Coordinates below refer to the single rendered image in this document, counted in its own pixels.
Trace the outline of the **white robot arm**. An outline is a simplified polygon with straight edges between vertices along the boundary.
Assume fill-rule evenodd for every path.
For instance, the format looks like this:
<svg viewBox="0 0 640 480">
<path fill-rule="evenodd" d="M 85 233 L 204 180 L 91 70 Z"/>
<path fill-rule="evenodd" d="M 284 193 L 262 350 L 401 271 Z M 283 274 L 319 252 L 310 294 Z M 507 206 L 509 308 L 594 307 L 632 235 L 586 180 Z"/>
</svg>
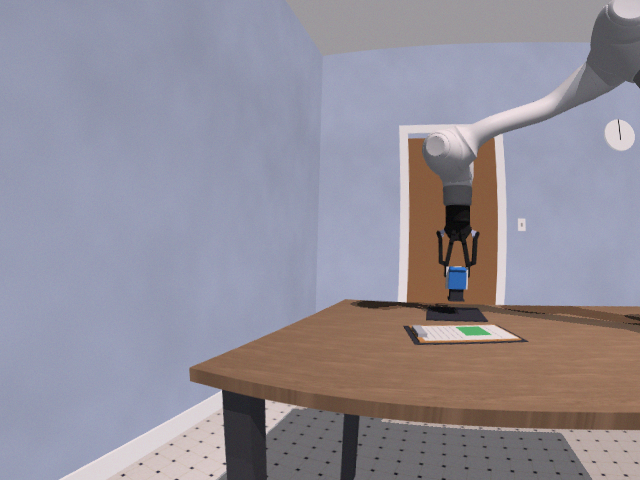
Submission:
<svg viewBox="0 0 640 480">
<path fill-rule="evenodd" d="M 423 158 L 441 176 L 445 206 L 472 205 L 473 161 L 488 140 L 548 120 L 625 81 L 640 88 L 640 0 L 612 0 L 604 6 L 596 18 L 590 47 L 587 61 L 546 97 L 467 127 L 434 131 L 425 138 Z"/>
</svg>

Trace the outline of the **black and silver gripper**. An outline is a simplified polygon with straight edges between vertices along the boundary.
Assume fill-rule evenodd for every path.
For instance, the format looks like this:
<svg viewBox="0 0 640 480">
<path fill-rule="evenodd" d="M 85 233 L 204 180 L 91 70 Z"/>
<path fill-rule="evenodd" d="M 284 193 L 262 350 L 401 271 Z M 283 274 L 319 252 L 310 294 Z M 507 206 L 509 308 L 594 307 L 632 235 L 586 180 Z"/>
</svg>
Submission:
<svg viewBox="0 0 640 480">
<path fill-rule="evenodd" d="M 443 261 L 443 242 L 442 237 L 446 233 L 450 239 L 449 247 L 445 261 Z M 469 260 L 466 238 L 472 234 L 472 261 Z M 448 289 L 449 280 L 449 261 L 454 241 L 461 241 L 466 264 L 466 289 L 468 289 L 468 278 L 470 277 L 470 267 L 476 264 L 477 258 L 477 240 L 479 232 L 472 230 L 470 226 L 470 206 L 468 205 L 447 205 L 446 206 L 446 225 L 443 230 L 436 232 L 438 237 L 439 248 L 439 264 L 444 266 L 445 289 Z M 470 265 L 471 264 L 471 265 Z"/>
</svg>

